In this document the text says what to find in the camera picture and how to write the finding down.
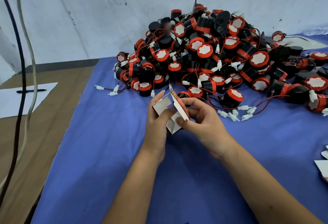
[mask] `black pen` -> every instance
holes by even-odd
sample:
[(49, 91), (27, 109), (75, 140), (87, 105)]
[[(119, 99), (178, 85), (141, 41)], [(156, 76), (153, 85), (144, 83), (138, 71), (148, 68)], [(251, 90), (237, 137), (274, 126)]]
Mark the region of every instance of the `black pen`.
[[(43, 92), (43, 91), (47, 91), (47, 90), (46, 89), (38, 89), (38, 92)], [(16, 92), (19, 93), (19, 94), (22, 94), (23, 93), (23, 90), (18, 90)], [(32, 90), (26, 90), (26, 92), (27, 93), (33, 93), (34, 90), (33, 89)]]

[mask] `person's right hand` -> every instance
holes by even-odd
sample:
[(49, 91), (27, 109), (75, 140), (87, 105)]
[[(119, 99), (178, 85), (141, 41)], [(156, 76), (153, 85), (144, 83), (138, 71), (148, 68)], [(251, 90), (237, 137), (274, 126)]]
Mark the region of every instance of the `person's right hand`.
[(188, 130), (199, 138), (212, 156), (220, 159), (225, 151), (236, 141), (226, 131), (216, 111), (209, 105), (196, 98), (182, 98), (185, 105), (192, 105), (187, 110), (192, 119), (196, 121), (178, 118), (177, 123), (183, 129)]

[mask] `person's left hand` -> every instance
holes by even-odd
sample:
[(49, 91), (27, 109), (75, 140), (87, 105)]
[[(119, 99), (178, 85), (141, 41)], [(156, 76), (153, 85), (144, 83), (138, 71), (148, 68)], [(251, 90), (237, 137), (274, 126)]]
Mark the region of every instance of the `person's left hand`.
[(158, 163), (162, 162), (165, 156), (166, 124), (174, 114), (173, 110), (166, 109), (157, 117), (152, 108), (154, 103), (164, 96), (164, 92), (160, 92), (149, 103), (145, 139), (141, 146), (141, 150), (148, 152)]

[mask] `white wall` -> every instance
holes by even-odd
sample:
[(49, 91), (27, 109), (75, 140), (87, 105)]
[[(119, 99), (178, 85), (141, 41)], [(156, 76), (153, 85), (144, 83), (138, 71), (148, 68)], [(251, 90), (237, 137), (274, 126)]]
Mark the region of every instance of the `white wall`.
[[(150, 22), (169, 16), (172, 9), (189, 12), (194, 1), (22, 0), (22, 4), (36, 62), (41, 64), (115, 56), (121, 50), (132, 52), (135, 41), (145, 37)], [(197, 1), (209, 10), (244, 14), (249, 23), (266, 34), (276, 30), (294, 34), (313, 24), (328, 22), (328, 0)], [(15, 7), (15, 0), (10, 3)], [(2, 1), (0, 12), (0, 26), (16, 44)], [(27, 56), (26, 42), (23, 48)]]

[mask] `blue cloth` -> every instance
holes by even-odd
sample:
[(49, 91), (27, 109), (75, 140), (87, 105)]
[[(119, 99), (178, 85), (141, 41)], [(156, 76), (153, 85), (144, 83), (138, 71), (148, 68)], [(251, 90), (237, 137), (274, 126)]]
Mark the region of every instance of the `blue cloth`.
[[(144, 137), (151, 98), (133, 90), (116, 96), (96, 90), (95, 85), (115, 87), (114, 63), (113, 57), (102, 58), (96, 65), (55, 156), (32, 224), (100, 223), (124, 180)], [(173, 87), (176, 92), (184, 90)], [(245, 96), (243, 105), (254, 106), (266, 98), (245, 85), (239, 91)], [(272, 99), (247, 121), (221, 119), (283, 187), (328, 223), (328, 184), (313, 162), (322, 159), (320, 152), (328, 144), (328, 117)], [(167, 138), (147, 223), (187, 222), (239, 224), (256, 219), (223, 165), (193, 134), (182, 130)]]

